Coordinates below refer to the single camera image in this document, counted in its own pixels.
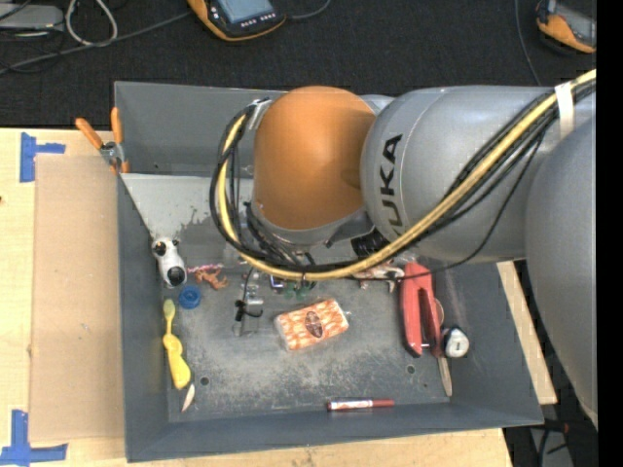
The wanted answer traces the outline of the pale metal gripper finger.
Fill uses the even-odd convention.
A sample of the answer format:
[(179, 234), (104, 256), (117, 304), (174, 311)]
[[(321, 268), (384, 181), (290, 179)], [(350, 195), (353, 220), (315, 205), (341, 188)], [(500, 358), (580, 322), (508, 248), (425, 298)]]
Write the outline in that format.
[(250, 298), (246, 305), (246, 333), (255, 334), (260, 328), (260, 320), (264, 313), (264, 301)]
[(246, 305), (250, 298), (250, 294), (246, 293), (243, 288), (241, 297), (235, 301), (236, 313), (233, 332), (236, 337), (251, 335), (246, 333)]

